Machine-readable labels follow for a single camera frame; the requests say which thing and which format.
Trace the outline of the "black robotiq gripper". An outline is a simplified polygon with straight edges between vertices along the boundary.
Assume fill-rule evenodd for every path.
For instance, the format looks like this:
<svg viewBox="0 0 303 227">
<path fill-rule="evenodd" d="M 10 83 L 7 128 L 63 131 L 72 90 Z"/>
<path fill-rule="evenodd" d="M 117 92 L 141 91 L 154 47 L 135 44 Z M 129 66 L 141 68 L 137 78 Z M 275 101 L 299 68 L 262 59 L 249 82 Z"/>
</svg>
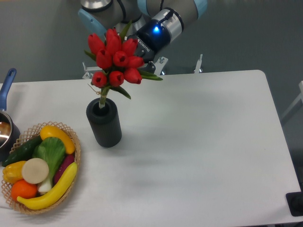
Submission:
<svg viewBox="0 0 303 227">
<path fill-rule="evenodd" d="M 138 41 L 134 52 L 135 56 L 142 57 L 144 63 L 143 71 L 154 73 L 155 64 L 152 62 L 155 55 L 171 41 L 170 33 L 158 20 L 152 19 L 135 34 L 129 35 L 127 39 Z"/>
</svg>

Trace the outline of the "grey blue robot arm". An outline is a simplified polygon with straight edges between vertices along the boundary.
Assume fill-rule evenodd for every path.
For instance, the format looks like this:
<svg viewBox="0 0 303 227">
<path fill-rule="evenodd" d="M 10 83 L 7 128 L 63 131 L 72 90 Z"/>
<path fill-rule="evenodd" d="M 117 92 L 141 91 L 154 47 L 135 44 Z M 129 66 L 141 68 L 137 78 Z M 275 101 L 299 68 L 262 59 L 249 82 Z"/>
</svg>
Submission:
<svg viewBox="0 0 303 227">
<path fill-rule="evenodd" d="M 130 23 L 123 40 L 136 38 L 135 54 L 143 57 L 144 69 L 164 75 L 168 62 L 155 55 L 198 20 L 206 11 L 206 0 L 82 0 L 78 16 L 91 32 L 105 39 L 109 28 L 118 33 Z"/>
</svg>

